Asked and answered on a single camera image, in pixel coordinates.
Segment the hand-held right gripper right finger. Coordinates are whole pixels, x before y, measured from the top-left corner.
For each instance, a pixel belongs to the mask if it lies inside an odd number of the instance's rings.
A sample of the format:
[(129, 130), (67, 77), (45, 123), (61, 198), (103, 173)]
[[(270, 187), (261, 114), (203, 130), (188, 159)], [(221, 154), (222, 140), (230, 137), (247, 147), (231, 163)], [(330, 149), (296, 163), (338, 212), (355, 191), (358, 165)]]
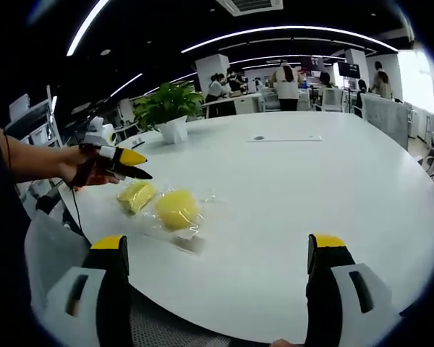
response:
[(310, 234), (305, 346), (374, 346), (393, 327), (390, 288), (336, 236)]

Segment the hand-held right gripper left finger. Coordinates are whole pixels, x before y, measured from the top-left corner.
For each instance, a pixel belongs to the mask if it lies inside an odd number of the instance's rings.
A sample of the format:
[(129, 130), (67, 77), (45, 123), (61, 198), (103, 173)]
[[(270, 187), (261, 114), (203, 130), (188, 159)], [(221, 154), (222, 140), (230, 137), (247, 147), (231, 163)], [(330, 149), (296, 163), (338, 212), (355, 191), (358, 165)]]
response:
[(46, 296), (43, 326), (61, 346), (132, 346), (125, 235), (106, 236)]

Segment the person's left hand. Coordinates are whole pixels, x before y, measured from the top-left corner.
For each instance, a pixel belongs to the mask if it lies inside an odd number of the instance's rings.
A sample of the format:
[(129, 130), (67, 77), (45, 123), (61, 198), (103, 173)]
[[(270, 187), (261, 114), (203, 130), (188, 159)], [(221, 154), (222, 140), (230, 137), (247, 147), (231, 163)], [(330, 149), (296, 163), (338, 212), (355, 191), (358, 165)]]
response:
[[(119, 180), (111, 173), (100, 169), (94, 160), (98, 157), (99, 150), (84, 149), (78, 146), (64, 147), (61, 149), (61, 158), (59, 159), (59, 177), (64, 180), (70, 187), (81, 189), (86, 186), (96, 186), (104, 184), (118, 184)], [(74, 178), (77, 172), (86, 163), (90, 164), (90, 171), (83, 181), (74, 184)]]

